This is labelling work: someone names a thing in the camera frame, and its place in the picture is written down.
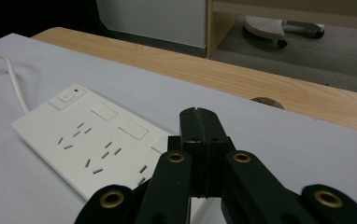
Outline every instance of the power cord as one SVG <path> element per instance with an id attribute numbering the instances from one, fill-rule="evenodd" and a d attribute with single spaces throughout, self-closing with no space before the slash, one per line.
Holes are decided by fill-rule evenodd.
<path id="1" fill-rule="evenodd" d="M 24 101 L 23 95 L 21 93 L 21 87 L 19 86 L 18 79 L 16 78 L 16 74 L 15 74 L 15 71 L 13 69 L 12 62 L 5 55 L 0 55 L 0 59 L 4 59 L 5 62 L 7 63 L 7 71 L 9 73 L 10 79 L 12 80 L 13 87 L 15 88 L 16 95 L 18 96 L 19 103 L 21 104 L 21 110 L 23 111 L 24 114 L 26 114 L 26 113 L 28 113 L 30 111 L 29 110 L 29 106 Z"/>

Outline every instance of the outlet slot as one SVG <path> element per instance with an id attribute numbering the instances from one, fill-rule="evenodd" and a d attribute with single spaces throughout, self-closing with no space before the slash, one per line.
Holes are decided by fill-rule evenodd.
<path id="1" fill-rule="evenodd" d="M 111 146 L 111 144 L 112 144 L 112 142 L 109 142 L 109 143 L 105 146 L 105 148 L 108 148 L 109 146 Z"/>
<path id="2" fill-rule="evenodd" d="M 140 186 L 141 184 L 144 183 L 144 181 L 146 181 L 146 178 L 143 177 L 143 178 L 141 178 L 140 181 L 138 181 L 137 185 Z"/>
<path id="3" fill-rule="evenodd" d="M 108 156 L 109 152 L 106 152 L 103 156 L 102 159 L 104 159 L 106 156 Z"/>
<path id="4" fill-rule="evenodd" d="M 100 173 L 100 172 L 102 172 L 102 171 L 103 171 L 103 168 L 100 168 L 100 169 L 98 169 L 98 170 L 93 171 L 93 174 L 95 175 L 95 174 L 98 174 L 98 173 Z"/>
<path id="5" fill-rule="evenodd" d="M 77 133 L 74 133 L 73 137 L 76 137 L 77 135 L 79 135 L 80 131 L 78 131 Z"/>
<path id="6" fill-rule="evenodd" d="M 114 152 L 114 155 L 117 155 L 118 153 L 120 153 L 121 150 L 122 150 L 122 148 L 118 148 L 118 150 L 116 150 L 116 151 Z"/>
<path id="7" fill-rule="evenodd" d="M 70 146 L 67 146 L 67 147 L 64 147 L 64 149 L 69 149 L 71 148 L 73 145 L 70 145 Z"/>
<path id="8" fill-rule="evenodd" d="M 86 167 L 86 168 L 88 168 L 89 163 L 91 163 L 91 159 L 88 159 L 88 160 L 86 161 L 86 164 L 85 164 L 85 167 Z"/>
<path id="9" fill-rule="evenodd" d="M 147 165 L 144 165 L 143 168 L 141 168 L 140 171 L 138 171 L 139 173 L 143 174 L 143 172 L 147 169 Z"/>
<path id="10" fill-rule="evenodd" d="M 89 128 L 88 130 L 85 131 L 85 133 L 88 133 L 91 131 L 92 128 Z"/>

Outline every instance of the brass insert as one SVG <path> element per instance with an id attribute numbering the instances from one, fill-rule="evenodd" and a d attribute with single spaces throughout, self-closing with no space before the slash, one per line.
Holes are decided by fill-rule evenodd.
<path id="1" fill-rule="evenodd" d="M 102 195 L 100 204 L 105 208 L 114 208 L 120 205 L 125 196 L 119 190 L 110 190 Z"/>
<path id="2" fill-rule="evenodd" d="M 171 162 L 182 162 L 184 161 L 184 156 L 178 153 L 172 153 L 167 157 Z"/>
<path id="3" fill-rule="evenodd" d="M 314 196 L 319 203 L 332 208 L 339 208 L 343 205 L 342 200 L 338 198 L 338 196 L 327 190 L 322 189 L 315 191 Z"/>
<path id="4" fill-rule="evenodd" d="M 251 157 L 248 154 L 245 154 L 243 152 L 236 153 L 234 155 L 234 159 L 238 162 L 249 162 L 251 161 Z"/>

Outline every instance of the switch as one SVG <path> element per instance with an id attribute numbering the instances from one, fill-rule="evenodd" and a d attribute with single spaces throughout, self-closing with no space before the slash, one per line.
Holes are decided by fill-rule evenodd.
<path id="1" fill-rule="evenodd" d="M 126 121 L 124 121 L 119 128 L 137 140 L 141 140 L 144 135 L 146 135 L 146 133 L 149 131 L 141 127 L 131 119 L 127 119 Z"/>
<path id="2" fill-rule="evenodd" d="M 50 104 L 57 110 L 64 110 L 86 94 L 86 91 L 77 85 L 73 85 L 69 91 L 64 91 L 50 100 Z"/>
<path id="3" fill-rule="evenodd" d="M 74 94 L 71 93 L 71 92 L 69 92 L 69 91 L 64 92 L 63 94 L 61 94 L 61 95 L 59 96 L 59 99 L 60 99 L 61 101 L 63 101 L 63 102 L 68 102 L 68 101 L 70 101 L 70 100 L 73 99 L 73 98 L 74 98 Z"/>

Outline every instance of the power outlet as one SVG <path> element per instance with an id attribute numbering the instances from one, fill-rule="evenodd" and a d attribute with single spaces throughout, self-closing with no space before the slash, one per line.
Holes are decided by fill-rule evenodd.
<path id="1" fill-rule="evenodd" d="M 85 200 L 107 185 L 135 189 L 151 178 L 170 135 L 78 84 L 12 126 Z M 193 199 L 192 221 L 208 205 Z"/>

